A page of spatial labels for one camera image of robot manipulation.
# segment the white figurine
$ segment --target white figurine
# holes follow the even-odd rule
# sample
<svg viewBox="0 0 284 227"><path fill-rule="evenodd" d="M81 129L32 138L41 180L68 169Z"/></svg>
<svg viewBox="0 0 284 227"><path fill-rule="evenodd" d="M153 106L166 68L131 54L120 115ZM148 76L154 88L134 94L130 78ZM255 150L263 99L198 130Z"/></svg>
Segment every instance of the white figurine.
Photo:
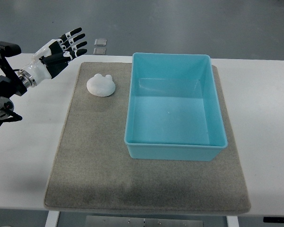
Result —
<svg viewBox="0 0 284 227"><path fill-rule="evenodd" d="M115 91L115 83L111 75L103 77L100 73L90 78L86 83L87 90L99 97L110 96Z"/></svg>

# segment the gray carpet mat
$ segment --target gray carpet mat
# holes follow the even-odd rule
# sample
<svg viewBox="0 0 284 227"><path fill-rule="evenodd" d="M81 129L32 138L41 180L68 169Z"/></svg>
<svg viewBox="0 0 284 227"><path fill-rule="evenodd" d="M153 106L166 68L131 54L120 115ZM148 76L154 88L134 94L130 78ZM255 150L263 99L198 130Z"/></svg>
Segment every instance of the gray carpet mat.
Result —
<svg viewBox="0 0 284 227"><path fill-rule="evenodd" d="M210 162L130 157L124 143L131 63L81 65L48 180L49 210L101 214L217 214L248 212L250 201L213 66L228 147ZM96 73L116 84L109 97L86 88Z"/></svg>

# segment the white table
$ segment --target white table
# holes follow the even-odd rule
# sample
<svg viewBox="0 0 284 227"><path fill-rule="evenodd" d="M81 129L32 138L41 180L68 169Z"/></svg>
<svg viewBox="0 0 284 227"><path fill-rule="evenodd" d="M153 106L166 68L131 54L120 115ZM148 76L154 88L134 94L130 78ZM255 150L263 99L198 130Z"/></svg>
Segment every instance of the white table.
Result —
<svg viewBox="0 0 284 227"><path fill-rule="evenodd" d="M21 54L8 61L21 68L30 57ZM14 111L23 120L0 128L0 208L44 209L46 181L75 79L85 61L131 62L132 58L81 56L55 79L12 97ZM284 216L284 61L212 59L212 64L219 70L251 200L246 215Z"/></svg>

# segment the robotic finger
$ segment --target robotic finger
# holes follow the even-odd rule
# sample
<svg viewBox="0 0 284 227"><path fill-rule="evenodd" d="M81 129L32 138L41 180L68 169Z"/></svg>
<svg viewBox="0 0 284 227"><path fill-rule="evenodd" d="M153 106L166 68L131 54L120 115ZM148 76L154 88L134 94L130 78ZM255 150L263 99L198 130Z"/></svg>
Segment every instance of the robotic finger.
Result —
<svg viewBox="0 0 284 227"><path fill-rule="evenodd" d="M71 51L71 50L78 50L79 48L85 46L87 44L86 41L82 42L82 43L79 43L77 45L74 45L74 46L70 46L69 48L66 49L66 51Z"/></svg>
<svg viewBox="0 0 284 227"><path fill-rule="evenodd" d="M67 39L69 39L71 36L79 33L80 31L82 31L82 28L78 27L70 32L67 32L65 34L63 34L61 37L59 37L58 39L56 39L58 41L59 44L63 44Z"/></svg>

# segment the gray floor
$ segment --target gray floor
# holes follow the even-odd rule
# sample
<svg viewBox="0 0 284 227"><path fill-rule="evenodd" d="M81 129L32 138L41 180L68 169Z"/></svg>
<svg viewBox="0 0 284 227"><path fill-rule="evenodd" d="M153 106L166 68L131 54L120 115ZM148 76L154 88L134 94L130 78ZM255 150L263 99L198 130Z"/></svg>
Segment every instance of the gray floor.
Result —
<svg viewBox="0 0 284 227"><path fill-rule="evenodd" d="M284 60L284 0L0 0L0 41L24 53L77 27L86 34L88 54L96 38L106 38L107 55ZM261 219L240 223L260 226Z"/></svg>

